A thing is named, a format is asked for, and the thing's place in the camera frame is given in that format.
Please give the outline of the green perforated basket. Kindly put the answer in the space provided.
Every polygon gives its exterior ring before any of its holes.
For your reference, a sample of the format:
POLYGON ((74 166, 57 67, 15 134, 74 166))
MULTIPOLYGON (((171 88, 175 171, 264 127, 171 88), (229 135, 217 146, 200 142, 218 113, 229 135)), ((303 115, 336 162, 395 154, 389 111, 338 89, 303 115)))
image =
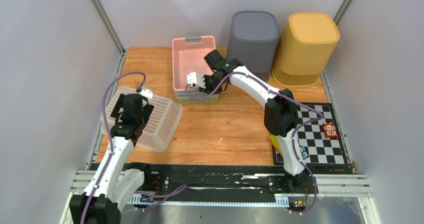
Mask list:
POLYGON ((180 104, 199 104, 199 103, 211 103, 211 102, 217 102, 219 100, 219 94, 213 94, 210 97, 206 98, 206 95, 200 95, 197 96, 196 99, 193 98, 183 98, 183 99, 178 99, 180 104))

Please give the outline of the grey slatted waste bin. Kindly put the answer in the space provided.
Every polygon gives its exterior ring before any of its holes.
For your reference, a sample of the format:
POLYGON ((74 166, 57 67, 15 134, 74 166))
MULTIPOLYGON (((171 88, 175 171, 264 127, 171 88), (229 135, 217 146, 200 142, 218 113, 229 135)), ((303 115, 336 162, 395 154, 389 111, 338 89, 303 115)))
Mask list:
POLYGON ((231 20, 226 59, 238 60, 267 83, 279 39, 278 22, 272 13, 236 12, 231 20))

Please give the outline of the blue perforated basket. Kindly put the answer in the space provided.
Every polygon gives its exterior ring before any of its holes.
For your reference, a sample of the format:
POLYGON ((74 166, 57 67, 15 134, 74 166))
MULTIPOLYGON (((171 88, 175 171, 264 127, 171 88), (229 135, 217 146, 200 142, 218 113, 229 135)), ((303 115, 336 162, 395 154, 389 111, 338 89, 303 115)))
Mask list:
MULTIPOLYGON (((199 96, 199 95, 202 94, 202 92, 199 92, 199 91, 189 91, 188 94, 190 96, 199 96)), ((175 92, 175 96, 176 96, 177 99, 186 99, 186 98, 188 98, 188 96, 187 96, 187 94, 186 94, 185 91, 176 91, 175 92)))

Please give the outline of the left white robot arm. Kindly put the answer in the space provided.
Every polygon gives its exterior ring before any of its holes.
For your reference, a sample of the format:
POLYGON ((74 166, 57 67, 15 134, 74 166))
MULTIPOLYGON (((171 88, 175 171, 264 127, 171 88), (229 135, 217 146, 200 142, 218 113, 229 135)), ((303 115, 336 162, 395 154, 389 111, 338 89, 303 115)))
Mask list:
POLYGON ((114 125, 105 124, 109 138, 106 154, 90 183, 81 194, 74 194, 69 202, 70 214, 75 224, 119 224, 122 210, 139 188, 149 190, 153 185, 151 174, 132 168, 119 176, 129 154, 154 110, 153 93, 120 94, 110 114, 104 118, 114 119, 114 125))

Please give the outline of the pink perforated basket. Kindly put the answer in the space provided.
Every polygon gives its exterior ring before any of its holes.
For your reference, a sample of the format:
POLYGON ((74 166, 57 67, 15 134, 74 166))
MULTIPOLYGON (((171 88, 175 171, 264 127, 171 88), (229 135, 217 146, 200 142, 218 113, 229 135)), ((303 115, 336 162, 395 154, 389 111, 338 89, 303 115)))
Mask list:
POLYGON ((180 37, 172 40, 172 75, 173 90, 183 92, 187 85, 186 76, 197 72, 211 75, 213 72, 204 57, 216 49, 215 37, 212 35, 197 37, 180 37))

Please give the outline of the white perforated basket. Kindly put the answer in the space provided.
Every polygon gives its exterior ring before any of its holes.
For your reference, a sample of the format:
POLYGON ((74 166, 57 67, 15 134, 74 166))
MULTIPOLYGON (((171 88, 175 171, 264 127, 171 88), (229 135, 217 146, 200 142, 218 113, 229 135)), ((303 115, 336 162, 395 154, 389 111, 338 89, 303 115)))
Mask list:
POLYGON ((174 136, 183 107, 169 98, 153 94, 150 104, 154 109, 143 129, 142 98, 146 97, 135 88, 120 86, 100 116, 101 132, 110 134, 110 139, 122 137, 134 146, 162 152, 174 136))

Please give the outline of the yellow slatted waste bin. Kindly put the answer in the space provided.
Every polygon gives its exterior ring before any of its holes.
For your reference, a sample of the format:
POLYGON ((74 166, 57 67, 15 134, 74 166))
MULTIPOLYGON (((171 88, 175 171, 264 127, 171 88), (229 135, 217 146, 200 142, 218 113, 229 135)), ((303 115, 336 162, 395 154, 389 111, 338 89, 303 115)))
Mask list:
POLYGON ((324 12, 297 12, 289 16, 275 50, 272 79, 281 87, 303 89, 320 79, 340 33, 324 12))

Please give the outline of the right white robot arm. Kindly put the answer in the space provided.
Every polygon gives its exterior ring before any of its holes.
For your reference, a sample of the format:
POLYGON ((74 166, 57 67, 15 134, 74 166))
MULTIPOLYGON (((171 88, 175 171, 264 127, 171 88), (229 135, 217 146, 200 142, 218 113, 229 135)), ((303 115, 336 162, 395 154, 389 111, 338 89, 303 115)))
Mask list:
POLYGON ((223 91, 223 84, 231 84, 256 100, 264 109, 263 123, 274 137, 283 158, 286 188, 298 193, 306 185, 310 173, 303 161, 297 131, 299 129, 298 103, 289 89, 279 90, 256 77, 239 60, 227 60, 217 50, 204 57, 212 70, 211 75, 191 72, 186 76, 189 87, 213 95, 223 91))

